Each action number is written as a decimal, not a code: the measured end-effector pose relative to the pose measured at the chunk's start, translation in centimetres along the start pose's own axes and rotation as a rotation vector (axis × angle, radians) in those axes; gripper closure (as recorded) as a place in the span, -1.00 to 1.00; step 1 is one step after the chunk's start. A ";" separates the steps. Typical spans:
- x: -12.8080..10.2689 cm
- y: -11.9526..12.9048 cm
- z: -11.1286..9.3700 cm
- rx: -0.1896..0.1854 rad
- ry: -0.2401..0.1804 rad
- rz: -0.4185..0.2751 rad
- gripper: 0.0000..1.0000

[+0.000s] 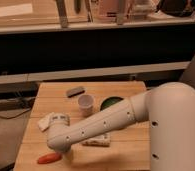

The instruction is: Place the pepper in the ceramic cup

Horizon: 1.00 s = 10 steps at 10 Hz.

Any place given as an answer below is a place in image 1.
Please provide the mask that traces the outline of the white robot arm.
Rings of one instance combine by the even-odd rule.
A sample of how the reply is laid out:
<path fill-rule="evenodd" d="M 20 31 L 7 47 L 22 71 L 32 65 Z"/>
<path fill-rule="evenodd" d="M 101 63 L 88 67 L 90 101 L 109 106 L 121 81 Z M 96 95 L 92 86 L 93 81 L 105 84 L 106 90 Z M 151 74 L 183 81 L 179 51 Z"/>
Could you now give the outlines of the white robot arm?
<path fill-rule="evenodd" d="M 78 142 L 145 121 L 150 123 L 150 170 L 195 171 L 195 89 L 180 82 L 126 98 L 71 126 L 53 116 L 47 146 L 64 154 Z"/>

